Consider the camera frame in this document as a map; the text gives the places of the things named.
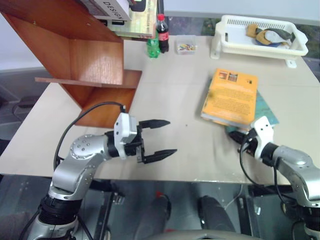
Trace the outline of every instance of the red bottle cap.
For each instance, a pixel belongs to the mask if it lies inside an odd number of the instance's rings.
[[[165,15],[164,14],[158,14],[157,18],[158,18],[159,21],[163,21],[163,20],[165,20]]]

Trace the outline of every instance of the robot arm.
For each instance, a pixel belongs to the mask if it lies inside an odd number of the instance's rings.
[[[78,212],[98,166],[111,158],[137,155],[138,162],[160,161],[176,149],[157,151],[145,156],[143,128],[160,128],[165,120],[139,122],[127,113],[120,113],[114,131],[104,135],[87,134],[70,146],[67,157],[55,169],[48,194],[42,199],[39,214],[32,225],[28,240],[72,239],[78,227]]]
[[[264,116],[251,124],[247,152],[264,164],[275,167],[290,182],[305,232],[320,240],[320,169],[309,155],[273,143],[274,131]]]

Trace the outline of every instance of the small plastic box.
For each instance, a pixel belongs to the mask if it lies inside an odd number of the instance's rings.
[[[179,55],[193,55],[196,52],[195,35],[178,35],[175,40],[176,53]]]

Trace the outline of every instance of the book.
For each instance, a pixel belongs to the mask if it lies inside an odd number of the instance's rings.
[[[212,78],[201,117],[247,129],[255,119],[258,78],[218,68]]]
[[[131,21],[128,0],[81,0],[81,2],[97,19]]]
[[[137,1],[131,7],[131,21],[107,20],[107,27],[121,37],[152,39],[156,35],[157,0]]]
[[[261,96],[260,92],[256,91],[254,119],[257,120],[263,116],[267,117],[267,119],[269,120],[269,123],[271,124],[272,127],[279,123],[277,117],[274,115],[274,113],[272,112],[272,110],[268,106],[267,102]]]

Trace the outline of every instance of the white book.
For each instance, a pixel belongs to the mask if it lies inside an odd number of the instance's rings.
[[[104,20],[131,21],[128,0],[94,0],[106,14],[95,16]]]

